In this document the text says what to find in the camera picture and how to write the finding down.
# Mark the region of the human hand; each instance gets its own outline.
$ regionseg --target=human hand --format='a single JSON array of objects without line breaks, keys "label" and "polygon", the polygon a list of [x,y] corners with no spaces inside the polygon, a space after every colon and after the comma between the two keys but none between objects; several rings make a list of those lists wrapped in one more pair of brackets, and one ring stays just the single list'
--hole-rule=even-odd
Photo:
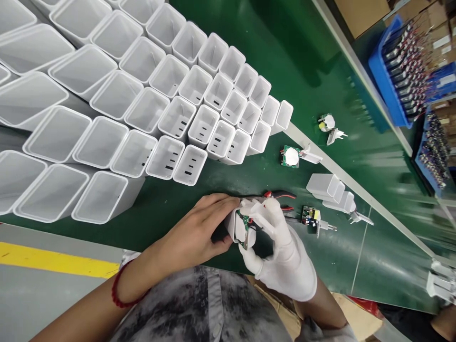
[{"label": "human hand", "polygon": [[239,244],[247,269],[268,288],[299,302],[313,298],[317,289],[317,275],[304,244],[293,228],[287,225],[280,203],[273,198],[263,202],[273,232],[264,230],[274,241],[274,254],[266,259],[258,257],[252,248]]},{"label": "human hand", "polygon": [[211,236],[223,219],[237,206],[239,198],[215,193],[203,196],[162,239],[145,253],[154,254],[165,276],[200,265],[228,251],[230,236],[213,243]]}]

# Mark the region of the workbench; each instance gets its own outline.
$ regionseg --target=workbench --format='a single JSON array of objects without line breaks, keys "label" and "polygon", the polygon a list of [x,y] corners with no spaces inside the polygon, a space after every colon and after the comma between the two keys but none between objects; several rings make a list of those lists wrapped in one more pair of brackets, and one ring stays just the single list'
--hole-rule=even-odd
[{"label": "workbench", "polygon": [[[397,137],[391,131],[379,132],[373,120],[380,115],[378,107],[311,1],[171,0],[171,4],[208,35],[216,32],[245,54],[247,62],[271,82],[271,95],[294,106],[292,123],[417,236],[430,236],[433,231],[437,240],[456,241],[448,222],[433,214],[437,202],[425,193]],[[332,113],[336,126],[348,134],[328,147],[327,133],[317,127],[318,117],[325,113]],[[44,224],[12,214],[1,221],[142,251],[205,194],[246,196],[287,190],[297,199],[280,201],[293,206],[296,217],[303,205],[317,207],[322,219],[338,229],[322,231],[317,239],[306,226],[293,224],[331,291],[435,312],[437,302],[426,293],[431,257],[359,196],[355,196],[357,210],[369,216],[374,226],[350,224],[349,215],[325,208],[312,197],[305,189],[310,176],[328,171],[306,161],[298,169],[279,162],[284,145],[299,144],[279,133],[270,137],[264,153],[246,157],[242,165],[207,160],[194,187],[148,177],[135,205],[102,226],[71,218]],[[442,255],[454,253],[451,246],[442,248],[432,239],[423,240]],[[261,236],[255,249],[262,256],[272,252],[270,241]],[[237,246],[207,265],[247,273]]]}]

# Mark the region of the gray floor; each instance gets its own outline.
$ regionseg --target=gray floor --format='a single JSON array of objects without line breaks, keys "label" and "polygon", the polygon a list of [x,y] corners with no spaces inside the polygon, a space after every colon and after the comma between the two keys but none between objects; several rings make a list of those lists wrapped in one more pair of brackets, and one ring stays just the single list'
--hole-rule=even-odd
[{"label": "gray floor", "polygon": [[[0,225],[0,241],[120,263],[122,250]],[[0,265],[1,341],[26,342],[104,279]]]}]

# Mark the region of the cardboard box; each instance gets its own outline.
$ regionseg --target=cardboard box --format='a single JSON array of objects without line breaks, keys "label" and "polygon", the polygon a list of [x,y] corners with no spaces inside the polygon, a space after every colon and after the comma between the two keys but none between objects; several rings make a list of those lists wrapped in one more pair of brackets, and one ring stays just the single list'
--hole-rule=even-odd
[{"label": "cardboard box", "polygon": [[355,38],[390,12],[387,0],[335,0],[335,3]]}]

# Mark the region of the blue plastic tray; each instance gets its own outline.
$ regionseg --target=blue plastic tray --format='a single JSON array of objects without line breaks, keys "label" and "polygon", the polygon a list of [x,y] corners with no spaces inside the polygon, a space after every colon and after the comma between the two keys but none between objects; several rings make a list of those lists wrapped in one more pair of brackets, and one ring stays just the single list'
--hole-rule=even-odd
[{"label": "blue plastic tray", "polygon": [[421,170],[421,173],[423,174],[423,176],[431,184],[431,187],[436,192],[436,196],[439,197],[439,198],[442,198],[442,190],[439,189],[436,180],[434,179],[434,177],[432,177],[431,172],[423,165],[423,163],[419,161],[419,154],[421,153],[421,148],[423,147],[424,142],[427,141],[426,132],[429,129],[429,122],[428,122],[428,118],[427,118],[428,114],[429,114],[429,110],[426,112],[426,118],[424,119],[423,137],[421,138],[421,142],[419,144],[418,153],[417,153],[417,156],[415,157],[415,163],[417,164],[417,166]]},{"label": "blue plastic tray", "polygon": [[369,67],[380,89],[380,93],[385,100],[386,105],[388,106],[391,120],[393,121],[394,125],[411,128],[413,122],[409,122],[407,120],[381,53],[383,46],[390,38],[391,33],[399,29],[401,26],[402,19],[400,18],[399,14],[397,14],[394,17],[391,25],[385,30],[385,32],[383,32],[380,42],[372,53],[372,56],[369,58]]}]

